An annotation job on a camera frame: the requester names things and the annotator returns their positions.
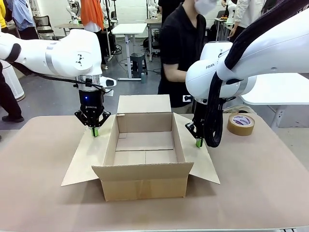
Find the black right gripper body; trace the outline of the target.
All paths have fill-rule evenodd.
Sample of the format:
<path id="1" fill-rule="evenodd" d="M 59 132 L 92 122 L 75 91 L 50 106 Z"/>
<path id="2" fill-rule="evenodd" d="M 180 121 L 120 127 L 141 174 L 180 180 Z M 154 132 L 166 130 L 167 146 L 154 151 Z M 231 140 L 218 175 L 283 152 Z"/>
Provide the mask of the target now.
<path id="1" fill-rule="evenodd" d="M 205 105 L 195 102 L 193 123 L 196 129 L 196 136 L 203 136 L 203 128 L 205 121 Z"/>

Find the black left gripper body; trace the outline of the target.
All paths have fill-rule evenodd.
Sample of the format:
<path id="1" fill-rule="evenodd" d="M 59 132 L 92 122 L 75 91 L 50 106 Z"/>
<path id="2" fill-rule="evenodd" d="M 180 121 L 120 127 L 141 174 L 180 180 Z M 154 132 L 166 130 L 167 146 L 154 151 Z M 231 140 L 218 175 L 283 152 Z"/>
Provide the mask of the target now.
<path id="1" fill-rule="evenodd" d="M 103 113 L 103 93 L 101 90 L 79 90 L 80 110 L 88 121 L 99 121 Z"/>

